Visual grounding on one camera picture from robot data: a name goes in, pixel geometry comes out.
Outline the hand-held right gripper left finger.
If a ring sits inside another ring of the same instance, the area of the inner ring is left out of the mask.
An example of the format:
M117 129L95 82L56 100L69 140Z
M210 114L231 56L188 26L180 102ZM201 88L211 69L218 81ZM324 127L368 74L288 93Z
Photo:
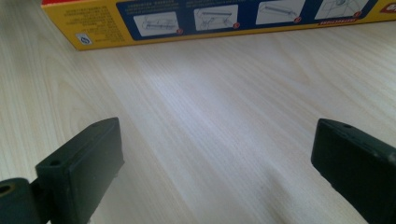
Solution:
M51 223L88 224L123 164L117 118L95 122L41 161L35 169L52 196Z

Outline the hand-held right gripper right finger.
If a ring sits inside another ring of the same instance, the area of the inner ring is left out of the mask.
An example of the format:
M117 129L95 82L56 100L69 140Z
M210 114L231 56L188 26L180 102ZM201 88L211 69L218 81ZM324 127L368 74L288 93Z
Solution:
M320 119L311 163L369 224L396 224L396 147Z

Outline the yellow and blue cardboard box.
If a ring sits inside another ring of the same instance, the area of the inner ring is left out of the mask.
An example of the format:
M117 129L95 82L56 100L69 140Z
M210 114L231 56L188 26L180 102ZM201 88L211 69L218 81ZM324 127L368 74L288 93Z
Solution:
M396 0L42 0L78 50L396 21Z

